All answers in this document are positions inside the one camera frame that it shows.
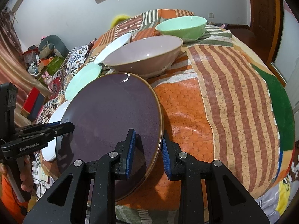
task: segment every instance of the door frame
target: door frame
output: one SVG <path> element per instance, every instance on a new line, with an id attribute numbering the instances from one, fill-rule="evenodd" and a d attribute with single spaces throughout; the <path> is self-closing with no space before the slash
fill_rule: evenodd
<path id="1" fill-rule="evenodd" d="M 253 0 L 250 0 L 251 7 L 251 19 L 250 19 L 250 31 L 253 32 L 253 23 L 254 23 L 254 5 Z M 276 19 L 275 19 L 275 29 L 273 35 L 272 46 L 269 52 L 269 56 L 266 62 L 266 66 L 273 72 L 277 79 L 281 82 L 283 86 L 286 85 L 285 80 L 282 78 L 277 69 L 273 66 L 273 63 L 276 59 L 278 49 L 281 42 L 282 30 L 283 30 L 283 18 L 284 18 L 284 8 L 283 0 L 275 0 L 276 7 Z"/>

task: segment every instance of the green bowl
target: green bowl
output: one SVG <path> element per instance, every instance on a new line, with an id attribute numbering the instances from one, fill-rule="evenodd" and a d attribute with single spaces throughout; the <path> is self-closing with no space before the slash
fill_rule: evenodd
<path id="1" fill-rule="evenodd" d="M 204 35 L 207 20 L 198 16 L 184 16 L 166 20 L 156 26 L 163 35 L 180 37 L 184 43 L 198 40 Z"/>

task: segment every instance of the bed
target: bed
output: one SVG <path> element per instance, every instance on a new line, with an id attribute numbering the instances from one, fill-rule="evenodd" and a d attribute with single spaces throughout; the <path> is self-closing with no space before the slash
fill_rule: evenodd
<path id="1" fill-rule="evenodd" d="M 150 10 L 70 51 L 53 77 L 54 95 L 37 122 L 48 122 L 76 72 L 111 41 L 127 32 L 133 41 L 156 36 L 158 23 L 189 15 L 193 13 L 180 9 Z M 203 37 L 185 44 L 172 66 L 148 82 L 159 97 L 171 140 L 198 160 L 225 163 L 274 223 L 297 192 L 299 149 L 288 96 L 261 59 L 229 30 L 207 25 Z M 37 156 L 45 172 L 57 179 L 56 162 Z M 208 221 L 205 190 L 203 195 Z M 144 214 L 148 223 L 175 223 L 179 196 L 180 183 L 167 181 L 159 158 L 143 184 L 117 203 L 116 215 L 127 223 L 145 223 Z"/>

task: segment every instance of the green box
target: green box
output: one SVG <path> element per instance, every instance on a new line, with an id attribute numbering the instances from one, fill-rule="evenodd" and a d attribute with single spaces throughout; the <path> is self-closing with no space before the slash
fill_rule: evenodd
<path id="1" fill-rule="evenodd" d="M 47 65 L 47 72 L 54 76 L 54 74 L 60 69 L 62 63 L 64 62 L 64 58 L 60 58 L 58 56 L 55 56 L 51 62 Z"/>

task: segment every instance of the floor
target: floor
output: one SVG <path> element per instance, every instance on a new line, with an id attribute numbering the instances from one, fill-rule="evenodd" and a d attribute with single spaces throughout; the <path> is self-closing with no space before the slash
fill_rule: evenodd
<path id="1" fill-rule="evenodd" d="M 267 62 L 270 48 L 267 48 L 262 43 L 260 43 L 253 32 L 243 28 L 229 30 L 234 36 L 236 36 L 239 40 L 241 40 L 244 44 L 251 48 L 262 59 L 264 63 Z"/>

